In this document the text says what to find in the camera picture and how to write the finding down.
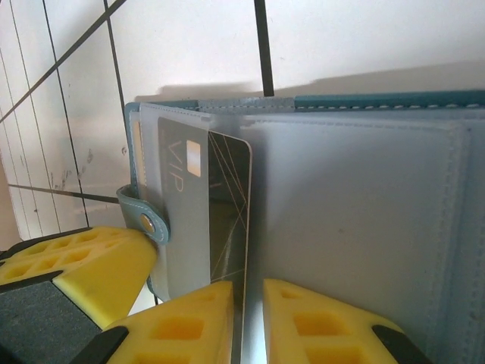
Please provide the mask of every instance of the card chip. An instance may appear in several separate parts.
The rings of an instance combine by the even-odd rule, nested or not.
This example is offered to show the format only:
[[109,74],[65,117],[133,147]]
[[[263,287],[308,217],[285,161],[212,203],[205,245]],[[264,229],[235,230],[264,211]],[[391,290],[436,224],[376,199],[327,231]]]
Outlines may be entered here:
[[187,140],[187,171],[194,176],[201,176],[200,144]]

